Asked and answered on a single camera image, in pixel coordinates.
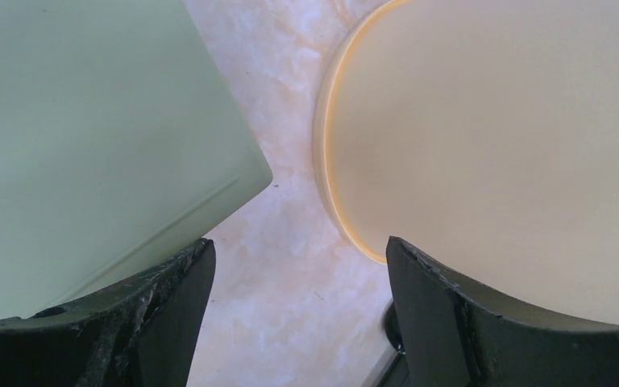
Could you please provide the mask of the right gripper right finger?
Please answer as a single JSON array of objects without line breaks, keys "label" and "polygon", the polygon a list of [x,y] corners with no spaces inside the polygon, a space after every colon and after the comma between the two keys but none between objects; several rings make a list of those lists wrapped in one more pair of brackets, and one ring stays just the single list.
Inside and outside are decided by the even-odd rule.
[{"label": "right gripper right finger", "polygon": [[619,386],[619,326],[510,297],[403,239],[386,248],[413,386]]}]

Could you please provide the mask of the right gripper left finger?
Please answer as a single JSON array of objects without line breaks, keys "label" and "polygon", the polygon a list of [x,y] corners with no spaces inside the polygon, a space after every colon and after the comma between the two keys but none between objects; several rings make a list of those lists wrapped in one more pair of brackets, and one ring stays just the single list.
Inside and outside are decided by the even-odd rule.
[{"label": "right gripper left finger", "polygon": [[0,320],[0,386],[184,386],[214,282],[214,242],[30,318]]}]

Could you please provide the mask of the green plastic basket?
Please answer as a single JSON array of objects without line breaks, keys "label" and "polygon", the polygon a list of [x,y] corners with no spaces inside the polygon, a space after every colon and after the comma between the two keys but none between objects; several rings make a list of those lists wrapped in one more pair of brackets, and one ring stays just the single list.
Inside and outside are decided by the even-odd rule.
[{"label": "green plastic basket", "polygon": [[159,263],[272,181],[182,1],[0,1],[0,319]]}]

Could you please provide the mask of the yellow capybara bucket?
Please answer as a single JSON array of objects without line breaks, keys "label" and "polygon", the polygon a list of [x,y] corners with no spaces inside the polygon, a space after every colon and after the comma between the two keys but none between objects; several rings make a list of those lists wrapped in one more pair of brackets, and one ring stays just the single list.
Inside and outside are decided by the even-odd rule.
[{"label": "yellow capybara bucket", "polygon": [[323,204],[509,296],[619,325],[619,1],[390,1],[314,117]]}]

